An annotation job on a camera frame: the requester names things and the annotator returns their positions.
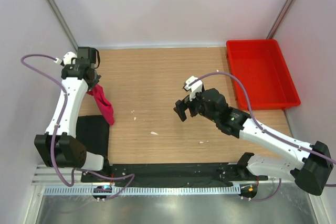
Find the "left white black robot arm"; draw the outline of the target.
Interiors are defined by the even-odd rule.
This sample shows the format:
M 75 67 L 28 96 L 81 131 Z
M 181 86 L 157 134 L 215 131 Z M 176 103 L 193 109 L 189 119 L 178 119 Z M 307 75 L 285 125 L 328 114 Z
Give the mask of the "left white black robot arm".
M 54 115 L 43 135 L 36 135 L 35 147 L 48 167 L 81 168 L 92 170 L 100 182 L 111 177 L 111 168 L 106 166 L 107 158 L 89 152 L 76 138 L 76 126 L 83 98 L 89 90 L 92 77 L 75 73 L 71 65 L 61 72 L 61 93 Z

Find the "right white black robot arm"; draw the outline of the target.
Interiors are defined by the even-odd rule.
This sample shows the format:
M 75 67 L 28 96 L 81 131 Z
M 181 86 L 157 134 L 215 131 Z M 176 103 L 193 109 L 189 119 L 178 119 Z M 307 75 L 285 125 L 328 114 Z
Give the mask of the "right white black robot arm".
M 252 176 L 269 176 L 294 182 L 303 191 L 320 196 L 333 170 L 333 162 L 326 144 L 300 141 L 273 130 L 251 114 L 231 107 L 216 89 L 203 90 L 177 100 L 174 111 L 181 121 L 185 111 L 191 116 L 201 115 L 214 122 L 224 134 L 251 141 L 276 153 L 279 158 L 266 158 L 245 153 L 236 167 L 238 177 L 248 180 Z

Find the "magenta t shirt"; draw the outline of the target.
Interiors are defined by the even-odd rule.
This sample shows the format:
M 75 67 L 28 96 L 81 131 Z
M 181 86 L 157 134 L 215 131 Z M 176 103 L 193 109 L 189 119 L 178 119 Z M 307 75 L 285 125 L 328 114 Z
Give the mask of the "magenta t shirt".
M 105 97 L 103 87 L 99 84 L 95 85 L 87 94 L 92 96 L 96 105 L 109 125 L 114 125 L 114 109 L 111 102 Z

